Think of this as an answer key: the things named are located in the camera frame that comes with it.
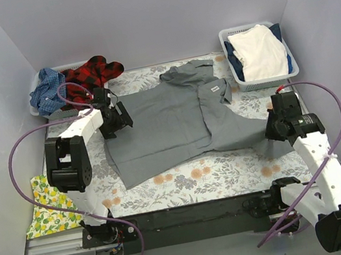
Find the grey long sleeve shirt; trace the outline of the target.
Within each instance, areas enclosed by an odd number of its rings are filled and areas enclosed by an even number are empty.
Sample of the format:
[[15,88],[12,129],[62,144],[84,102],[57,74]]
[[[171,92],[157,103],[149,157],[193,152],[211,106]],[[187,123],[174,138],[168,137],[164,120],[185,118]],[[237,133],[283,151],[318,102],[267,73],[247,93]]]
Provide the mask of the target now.
[[288,142],[267,140],[266,121],[233,112],[230,83],[214,76],[212,60],[172,66],[159,84],[119,99],[133,126],[105,141],[108,164],[127,189],[205,152],[255,149],[276,159]]

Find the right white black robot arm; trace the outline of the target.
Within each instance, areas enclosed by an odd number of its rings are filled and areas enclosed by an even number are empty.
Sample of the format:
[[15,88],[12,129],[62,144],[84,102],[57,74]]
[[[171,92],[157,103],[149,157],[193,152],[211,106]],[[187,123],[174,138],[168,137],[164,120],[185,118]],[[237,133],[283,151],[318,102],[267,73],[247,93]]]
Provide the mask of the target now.
[[310,222],[327,252],[341,250],[341,164],[321,120],[303,114],[294,92],[271,96],[266,126],[270,140],[289,142],[312,173],[302,184],[297,178],[275,180],[270,187],[271,204],[277,211],[293,209]]

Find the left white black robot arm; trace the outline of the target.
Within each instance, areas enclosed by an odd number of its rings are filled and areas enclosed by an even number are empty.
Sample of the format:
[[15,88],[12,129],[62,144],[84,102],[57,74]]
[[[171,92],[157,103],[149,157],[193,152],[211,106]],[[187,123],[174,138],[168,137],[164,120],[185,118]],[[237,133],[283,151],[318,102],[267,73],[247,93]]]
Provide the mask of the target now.
[[87,152],[87,143],[100,131],[103,138],[113,139],[116,132],[133,121],[120,101],[111,102],[114,95],[107,86],[94,89],[92,109],[78,113],[79,119],[58,137],[49,138],[45,144],[48,183],[66,193],[76,208],[83,212],[82,227],[91,238],[105,244],[118,240],[117,225],[106,218],[110,210],[102,204],[94,189],[92,165]]

